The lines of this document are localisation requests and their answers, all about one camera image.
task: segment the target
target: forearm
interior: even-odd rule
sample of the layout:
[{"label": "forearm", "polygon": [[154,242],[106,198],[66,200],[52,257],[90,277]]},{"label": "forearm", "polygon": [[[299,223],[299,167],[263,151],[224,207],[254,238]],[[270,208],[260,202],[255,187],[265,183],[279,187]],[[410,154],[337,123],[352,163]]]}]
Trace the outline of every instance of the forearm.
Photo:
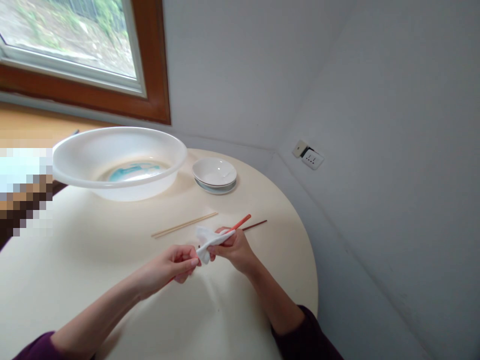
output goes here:
[{"label": "forearm", "polygon": [[260,261],[256,262],[245,275],[253,285],[261,306],[277,334],[288,334],[300,326],[305,318],[304,313]]},{"label": "forearm", "polygon": [[68,360],[90,360],[120,320],[140,301],[135,284],[121,281],[52,335]]}]

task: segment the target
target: person's left hand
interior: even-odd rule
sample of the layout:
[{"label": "person's left hand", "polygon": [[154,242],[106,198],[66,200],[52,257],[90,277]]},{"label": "person's left hand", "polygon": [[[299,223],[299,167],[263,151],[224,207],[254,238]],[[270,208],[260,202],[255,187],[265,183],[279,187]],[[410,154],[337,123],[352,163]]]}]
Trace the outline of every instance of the person's left hand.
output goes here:
[{"label": "person's left hand", "polygon": [[134,282],[143,300],[158,292],[170,280],[174,279],[183,284],[197,266],[202,264],[194,246],[173,245],[139,268],[129,278]]}]

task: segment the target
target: pixelated area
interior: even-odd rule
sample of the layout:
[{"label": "pixelated area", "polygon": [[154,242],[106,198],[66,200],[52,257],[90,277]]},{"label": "pixelated area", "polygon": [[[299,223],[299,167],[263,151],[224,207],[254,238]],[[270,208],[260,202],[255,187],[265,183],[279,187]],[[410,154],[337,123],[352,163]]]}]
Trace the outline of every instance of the pixelated area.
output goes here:
[{"label": "pixelated area", "polygon": [[0,249],[27,223],[51,232],[41,211],[53,193],[51,148],[0,148]]}]

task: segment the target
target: fence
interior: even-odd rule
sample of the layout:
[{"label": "fence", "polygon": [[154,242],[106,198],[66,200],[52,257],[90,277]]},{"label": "fence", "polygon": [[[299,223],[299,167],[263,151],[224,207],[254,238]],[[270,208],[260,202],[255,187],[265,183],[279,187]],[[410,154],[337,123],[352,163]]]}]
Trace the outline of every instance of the fence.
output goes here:
[{"label": "fence", "polygon": [[[70,7],[71,10],[84,18],[88,18],[93,20],[94,22],[99,22],[99,15],[100,12],[95,5],[95,0],[54,0],[58,4],[62,4],[66,7]],[[121,32],[127,29],[127,25],[125,24],[125,17],[123,16],[123,12],[118,15],[115,13],[111,13],[112,15],[112,30],[116,32]]]}]

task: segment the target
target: window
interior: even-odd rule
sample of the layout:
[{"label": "window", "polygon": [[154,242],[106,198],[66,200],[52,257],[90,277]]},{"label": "window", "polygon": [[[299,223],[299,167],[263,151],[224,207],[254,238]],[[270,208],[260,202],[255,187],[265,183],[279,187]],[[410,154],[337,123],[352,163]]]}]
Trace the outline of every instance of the window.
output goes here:
[{"label": "window", "polygon": [[161,0],[0,0],[0,90],[170,124]]}]

